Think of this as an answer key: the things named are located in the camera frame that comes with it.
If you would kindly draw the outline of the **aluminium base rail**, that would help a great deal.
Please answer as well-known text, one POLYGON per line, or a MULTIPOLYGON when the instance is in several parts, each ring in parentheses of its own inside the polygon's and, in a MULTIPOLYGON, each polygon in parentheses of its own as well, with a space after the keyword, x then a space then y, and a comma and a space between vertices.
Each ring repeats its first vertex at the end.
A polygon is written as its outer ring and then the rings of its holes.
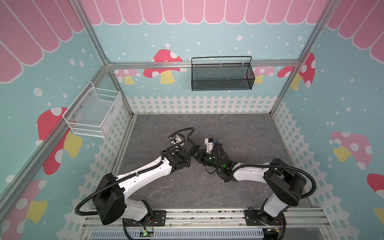
MULTIPOLYGON (((197 228, 251 228, 281 227, 281 215, 271 225, 264 224, 257 209, 166 209, 158 214, 147 228, 197 229, 197 228)), ((287 228, 327 228, 330 226, 321 208, 289 208, 284 211, 287 228)))

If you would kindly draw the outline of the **black mesh wall basket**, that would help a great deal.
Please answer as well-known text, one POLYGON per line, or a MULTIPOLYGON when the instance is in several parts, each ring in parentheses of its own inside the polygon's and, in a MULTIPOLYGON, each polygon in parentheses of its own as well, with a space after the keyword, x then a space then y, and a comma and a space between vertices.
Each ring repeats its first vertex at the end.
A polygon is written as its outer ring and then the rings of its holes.
POLYGON ((251 90, 256 79, 250 56, 191 58, 192 91, 251 90))

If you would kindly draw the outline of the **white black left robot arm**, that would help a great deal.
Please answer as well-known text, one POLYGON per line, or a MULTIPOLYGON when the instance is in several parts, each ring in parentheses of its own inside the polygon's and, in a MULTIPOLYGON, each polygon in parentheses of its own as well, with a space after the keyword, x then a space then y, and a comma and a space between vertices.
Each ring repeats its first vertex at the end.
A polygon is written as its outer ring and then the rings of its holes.
POLYGON ((117 177, 105 175, 97 191, 106 190, 92 197, 102 224, 109 225, 122 218, 147 225, 153 218, 153 210, 145 200, 131 200, 130 196, 161 177, 189 167, 199 147, 188 139, 179 146, 161 151, 157 159, 137 170, 117 177))

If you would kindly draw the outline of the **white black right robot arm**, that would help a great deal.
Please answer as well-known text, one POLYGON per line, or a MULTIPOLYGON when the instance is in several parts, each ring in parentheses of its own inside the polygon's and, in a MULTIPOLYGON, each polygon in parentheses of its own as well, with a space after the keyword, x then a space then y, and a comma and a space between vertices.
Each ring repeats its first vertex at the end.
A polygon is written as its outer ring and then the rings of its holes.
POLYGON ((253 181, 265 183, 273 194, 263 203, 259 215, 267 220, 275 219, 282 211, 297 206, 304 194, 310 176, 304 171, 287 165, 280 159, 273 159, 267 164, 242 164, 229 160, 223 145, 215 142, 211 150, 199 148, 194 158, 203 166, 214 168, 225 182, 253 181))

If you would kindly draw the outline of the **aluminium frame profile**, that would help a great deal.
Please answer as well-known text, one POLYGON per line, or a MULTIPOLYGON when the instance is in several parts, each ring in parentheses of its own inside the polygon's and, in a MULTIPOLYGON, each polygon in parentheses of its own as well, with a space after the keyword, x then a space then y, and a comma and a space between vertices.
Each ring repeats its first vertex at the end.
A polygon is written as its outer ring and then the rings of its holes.
MULTIPOLYGON (((70 1, 70 3, 102 63, 102 67, 94 75, 91 82, 96 87, 98 87, 103 79, 108 76, 115 90, 122 93, 123 90, 119 85, 117 78, 114 76, 114 71, 112 69, 114 64, 107 59, 102 45, 96 36, 91 21, 86 14, 84 5, 81 3, 81 1, 70 1)), ((123 97, 123 106, 128 111, 128 122, 125 125, 122 140, 118 148, 118 153, 116 154, 114 164, 111 168, 113 174, 117 174, 118 170, 120 169, 121 162, 125 153, 125 148, 129 142, 130 134, 132 133, 136 120, 125 97, 123 97)), ((37 148, 37 150, 28 159, 28 161, 21 168, 15 178, 11 181, 5 192, 1 194, 1 219, 4 219, 9 214, 12 207, 16 204, 17 200, 20 198, 29 183, 37 174, 40 167, 42 167, 44 161, 54 150, 54 147, 59 143, 59 140, 64 136, 67 130, 69 130, 69 126, 67 125, 66 121, 64 119, 59 120, 59 122, 53 128, 53 132, 48 134, 47 139, 44 140, 43 143, 37 148)))

